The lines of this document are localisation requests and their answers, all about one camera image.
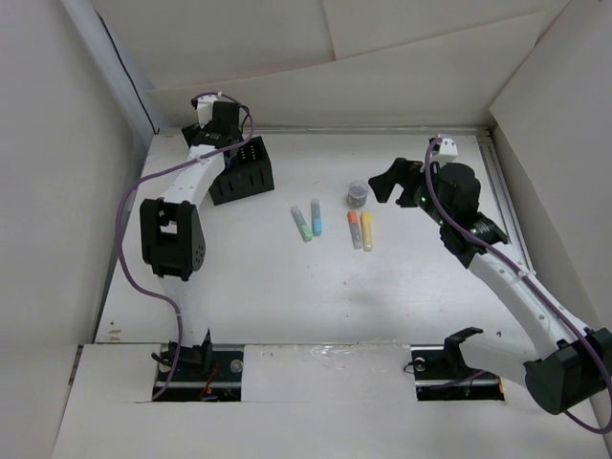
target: screw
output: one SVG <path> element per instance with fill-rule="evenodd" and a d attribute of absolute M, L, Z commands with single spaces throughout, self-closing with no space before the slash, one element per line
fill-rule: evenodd
<path fill-rule="evenodd" d="M 415 371 L 425 371 L 425 359 L 422 357 L 417 357 L 412 365 Z"/>
<path fill-rule="evenodd" d="M 229 364 L 229 371 L 231 371 L 232 373 L 241 373 L 242 367 L 242 361 L 236 359 L 235 361 L 231 361 L 231 363 Z"/>

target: vial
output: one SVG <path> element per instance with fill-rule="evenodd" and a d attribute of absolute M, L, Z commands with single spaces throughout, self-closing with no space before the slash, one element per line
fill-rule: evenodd
<path fill-rule="evenodd" d="M 362 180 L 351 182 L 348 186 L 348 195 L 346 200 L 354 208 L 360 208 L 367 200 L 368 187 L 367 183 Z"/>

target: black box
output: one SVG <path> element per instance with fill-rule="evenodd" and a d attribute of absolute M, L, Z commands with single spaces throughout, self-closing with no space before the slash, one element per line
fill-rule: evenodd
<path fill-rule="evenodd" d="M 208 192 L 215 206 L 274 189 L 272 163 L 261 137 L 238 148 L 232 164 L 212 183 Z"/>

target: red wire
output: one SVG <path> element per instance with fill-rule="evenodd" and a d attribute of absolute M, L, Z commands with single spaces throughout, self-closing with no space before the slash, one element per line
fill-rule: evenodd
<path fill-rule="evenodd" d="M 210 376 L 207 379 L 207 385 L 205 385 L 204 388 L 202 389 L 202 392 L 200 392 L 200 400 L 204 399 L 204 396 L 207 395 L 208 386 L 210 385 L 210 382 L 212 381 L 212 379 L 214 378 L 214 376 L 217 374 L 218 371 L 219 371 L 219 362 L 217 362 L 214 365 L 214 368 L 212 368 L 212 373 L 210 373 Z"/>

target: marker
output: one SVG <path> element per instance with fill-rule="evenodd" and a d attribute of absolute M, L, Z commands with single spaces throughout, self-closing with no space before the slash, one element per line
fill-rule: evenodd
<path fill-rule="evenodd" d="M 363 240 L 361 239 L 360 221 L 357 218 L 357 213 L 354 210 L 348 212 L 348 227 L 351 230 L 353 238 L 353 247 L 355 249 L 363 248 Z"/>
<path fill-rule="evenodd" d="M 302 211 L 298 206 L 293 206 L 291 208 L 291 214 L 294 216 L 295 224 L 297 225 L 297 229 L 299 233 L 302 235 L 302 239 L 304 242 L 309 242 L 313 240 L 313 234 L 306 225 L 306 220 L 304 220 L 304 216 L 302 215 Z"/>
<path fill-rule="evenodd" d="M 372 251 L 372 217 L 370 212 L 361 214 L 361 232 L 363 233 L 363 249 Z"/>
<path fill-rule="evenodd" d="M 313 234 L 320 236 L 323 232 L 323 226 L 321 225 L 321 206 L 318 199 L 313 199 L 310 202 L 310 213 L 313 218 Z"/>

